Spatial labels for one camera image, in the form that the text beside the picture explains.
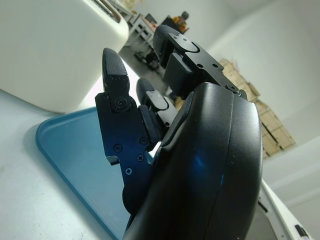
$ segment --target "black screw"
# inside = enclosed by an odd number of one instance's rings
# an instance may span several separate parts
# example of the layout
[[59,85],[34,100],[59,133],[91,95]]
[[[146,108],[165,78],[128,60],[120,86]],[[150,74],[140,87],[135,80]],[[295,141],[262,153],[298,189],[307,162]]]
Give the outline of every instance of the black screw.
[[114,105],[117,109],[125,109],[128,106],[128,101],[124,97],[120,97],[114,101]]
[[113,151],[115,151],[116,153],[120,153],[122,151],[122,145],[121,144],[115,144],[113,146]]
[[136,157],[136,159],[137,159],[139,162],[142,162],[142,161],[144,160],[144,156],[138,155],[138,156]]
[[131,175],[131,174],[132,174],[132,169],[131,169],[131,168],[127,168],[127,169],[125,170],[125,174]]
[[140,138],[140,144],[141,145],[147,145],[147,143],[148,143],[148,139],[146,138],[146,137],[141,137]]

